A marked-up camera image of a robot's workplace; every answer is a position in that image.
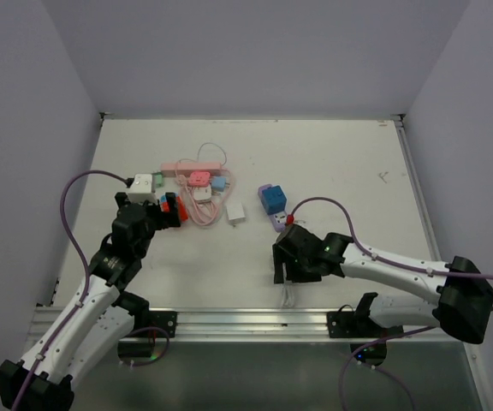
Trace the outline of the purple power strip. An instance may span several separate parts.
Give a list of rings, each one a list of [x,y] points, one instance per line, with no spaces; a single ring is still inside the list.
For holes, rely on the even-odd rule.
[[[266,185],[263,185],[261,187],[258,188],[258,198],[260,200],[260,195],[259,195],[259,191],[264,188],[264,187],[268,187],[268,186],[273,186],[271,184],[266,184]],[[287,222],[287,217],[288,217],[288,213],[286,212],[286,209],[285,211],[283,212],[279,212],[277,214],[274,214],[274,215],[267,215],[268,218],[270,219],[270,222],[274,228],[274,230],[277,232],[277,233],[280,233],[282,231],[285,230],[286,228],[286,222]]]

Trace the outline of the pink power strip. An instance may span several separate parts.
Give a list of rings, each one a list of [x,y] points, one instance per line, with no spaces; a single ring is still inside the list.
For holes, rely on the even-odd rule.
[[[160,172],[165,177],[176,175],[190,176],[195,171],[209,172],[212,176],[220,176],[223,166],[218,162],[174,162],[161,163]]]

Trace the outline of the white usb charger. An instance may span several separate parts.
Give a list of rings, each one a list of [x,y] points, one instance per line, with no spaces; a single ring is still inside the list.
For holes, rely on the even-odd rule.
[[[230,202],[226,205],[226,217],[229,224],[235,226],[244,223],[247,219],[244,206],[241,202]]]

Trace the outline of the red cube adapter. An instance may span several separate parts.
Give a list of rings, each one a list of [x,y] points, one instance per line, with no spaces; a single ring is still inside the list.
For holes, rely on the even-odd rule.
[[[187,209],[186,209],[186,207],[185,207],[185,205],[184,205],[184,203],[181,200],[181,197],[179,195],[177,195],[175,197],[174,203],[172,206],[169,205],[169,202],[167,200],[166,203],[164,203],[164,204],[160,203],[160,207],[161,207],[163,212],[177,211],[179,219],[182,223],[185,223],[188,220]]]

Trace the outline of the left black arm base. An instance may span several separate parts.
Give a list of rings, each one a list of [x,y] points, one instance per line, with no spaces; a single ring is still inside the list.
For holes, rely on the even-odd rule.
[[[117,345],[119,360],[131,368],[152,365],[164,358],[175,337],[177,312],[154,311],[138,322]]]

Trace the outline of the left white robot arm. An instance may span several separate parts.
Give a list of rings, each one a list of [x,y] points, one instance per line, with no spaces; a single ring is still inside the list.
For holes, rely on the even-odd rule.
[[[127,292],[156,232],[181,226],[181,202],[131,202],[116,194],[111,232],[88,276],[45,334],[17,362],[0,366],[0,397],[9,410],[68,410],[83,377],[124,337],[171,338],[151,320],[149,303]]]

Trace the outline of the white plug adapter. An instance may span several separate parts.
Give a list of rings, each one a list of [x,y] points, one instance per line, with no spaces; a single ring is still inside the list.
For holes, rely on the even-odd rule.
[[[192,197],[197,203],[210,202],[212,199],[211,186],[192,188]]]

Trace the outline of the pink plug adapter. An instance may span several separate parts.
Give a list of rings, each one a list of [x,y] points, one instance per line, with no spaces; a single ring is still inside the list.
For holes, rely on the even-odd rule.
[[[192,188],[206,188],[211,184],[211,173],[204,170],[195,170],[187,178],[187,185]]]

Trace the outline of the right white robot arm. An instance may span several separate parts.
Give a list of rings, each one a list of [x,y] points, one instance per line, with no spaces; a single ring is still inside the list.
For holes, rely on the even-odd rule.
[[[323,239],[298,224],[289,225],[272,246],[277,284],[315,283],[326,276],[381,283],[401,296],[366,293],[353,324],[358,333],[406,325],[442,329],[464,343],[484,340],[493,307],[493,288],[469,259],[449,263],[409,259],[357,245],[353,237],[329,233]]]

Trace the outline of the blue cube adapter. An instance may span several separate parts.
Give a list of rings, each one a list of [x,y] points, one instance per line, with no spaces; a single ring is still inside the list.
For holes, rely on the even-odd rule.
[[[260,201],[267,215],[274,215],[286,209],[287,197],[280,186],[268,186],[259,191]]]

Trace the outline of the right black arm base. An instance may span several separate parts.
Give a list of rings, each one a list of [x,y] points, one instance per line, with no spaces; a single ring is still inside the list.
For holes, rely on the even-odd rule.
[[[326,325],[330,338],[373,338],[401,334],[402,326],[382,327],[370,319],[370,306],[377,297],[376,292],[365,293],[356,308],[346,304],[337,311],[326,313]],[[354,356],[355,360],[371,366],[381,366],[387,356],[385,342],[364,348]]]

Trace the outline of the green plug adapter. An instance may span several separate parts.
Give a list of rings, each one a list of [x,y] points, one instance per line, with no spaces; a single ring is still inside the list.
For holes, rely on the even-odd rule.
[[[152,174],[152,182],[155,188],[161,188],[164,186],[164,176],[161,172]]]

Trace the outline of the light blue plug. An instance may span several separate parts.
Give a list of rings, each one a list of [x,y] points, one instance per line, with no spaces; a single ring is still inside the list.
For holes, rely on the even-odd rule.
[[[225,176],[214,176],[211,179],[211,189],[216,193],[223,193],[229,188],[229,181]]]

